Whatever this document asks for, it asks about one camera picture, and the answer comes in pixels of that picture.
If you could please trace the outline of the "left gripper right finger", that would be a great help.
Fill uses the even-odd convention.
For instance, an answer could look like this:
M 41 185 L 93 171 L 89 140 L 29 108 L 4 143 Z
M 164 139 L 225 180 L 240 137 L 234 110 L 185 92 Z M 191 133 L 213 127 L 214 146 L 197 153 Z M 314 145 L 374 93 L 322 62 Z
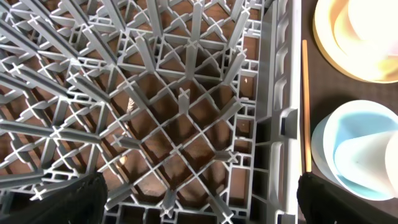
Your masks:
M 298 180 L 298 205 L 307 223 L 397 224 L 397 218 L 312 172 Z

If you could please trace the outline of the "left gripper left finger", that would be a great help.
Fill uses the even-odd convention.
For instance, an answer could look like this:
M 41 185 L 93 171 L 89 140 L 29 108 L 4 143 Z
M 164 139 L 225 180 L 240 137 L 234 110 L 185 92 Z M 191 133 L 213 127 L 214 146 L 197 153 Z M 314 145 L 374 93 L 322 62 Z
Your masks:
M 2 224 L 94 223 L 103 219 L 108 188 L 99 172 L 89 174 L 19 212 Z

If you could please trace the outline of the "small white cup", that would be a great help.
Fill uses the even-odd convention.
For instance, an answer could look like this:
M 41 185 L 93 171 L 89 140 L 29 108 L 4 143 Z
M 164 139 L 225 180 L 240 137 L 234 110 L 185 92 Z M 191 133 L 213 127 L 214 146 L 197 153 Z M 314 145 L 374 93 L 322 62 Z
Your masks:
M 343 141 L 335 166 L 347 180 L 397 197 L 397 132 L 387 131 Z

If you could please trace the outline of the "light blue bowl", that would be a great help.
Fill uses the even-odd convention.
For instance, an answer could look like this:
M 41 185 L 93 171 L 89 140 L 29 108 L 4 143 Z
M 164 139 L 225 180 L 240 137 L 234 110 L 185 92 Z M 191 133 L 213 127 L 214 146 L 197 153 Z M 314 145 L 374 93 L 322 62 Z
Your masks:
M 335 166 L 335 151 L 345 140 L 387 131 L 397 132 L 397 115 L 389 108 L 368 100 L 349 101 L 325 117 L 312 136 L 312 156 L 321 173 L 352 194 L 383 201 L 392 196 L 370 190 L 345 179 Z

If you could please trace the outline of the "white bowl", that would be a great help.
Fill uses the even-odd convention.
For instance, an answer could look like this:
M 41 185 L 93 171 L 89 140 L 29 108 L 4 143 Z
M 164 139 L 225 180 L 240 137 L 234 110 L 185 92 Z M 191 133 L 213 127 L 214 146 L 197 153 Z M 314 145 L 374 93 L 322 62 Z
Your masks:
M 397 0 L 349 0 L 334 35 L 347 71 L 369 82 L 397 81 Z

